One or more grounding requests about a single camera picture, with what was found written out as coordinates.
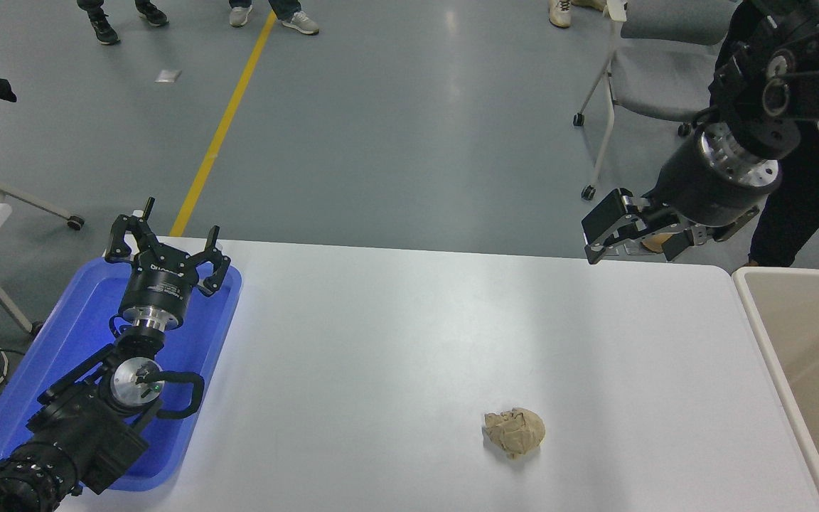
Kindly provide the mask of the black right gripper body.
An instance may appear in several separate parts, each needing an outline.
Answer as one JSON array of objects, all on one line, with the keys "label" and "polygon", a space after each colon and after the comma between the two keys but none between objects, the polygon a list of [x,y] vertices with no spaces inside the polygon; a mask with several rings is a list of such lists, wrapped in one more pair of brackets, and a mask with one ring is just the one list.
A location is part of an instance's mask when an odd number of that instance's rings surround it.
[{"label": "black right gripper body", "polygon": [[647,197],[692,223],[722,227],[773,190],[773,160],[745,149],[727,127],[703,127],[663,164]]}]

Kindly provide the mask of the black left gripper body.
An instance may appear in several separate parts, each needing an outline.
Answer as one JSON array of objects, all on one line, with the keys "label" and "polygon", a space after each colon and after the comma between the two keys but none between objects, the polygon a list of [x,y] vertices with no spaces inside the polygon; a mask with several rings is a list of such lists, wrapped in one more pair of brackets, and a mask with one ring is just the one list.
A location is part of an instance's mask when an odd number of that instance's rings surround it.
[{"label": "black left gripper body", "polygon": [[118,314],[133,319],[138,310],[151,308],[173,319],[186,315],[193,289],[198,283],[198,271],[176,267],[164,269],[154,263],[130,263],[132,272],[118,306]]}]

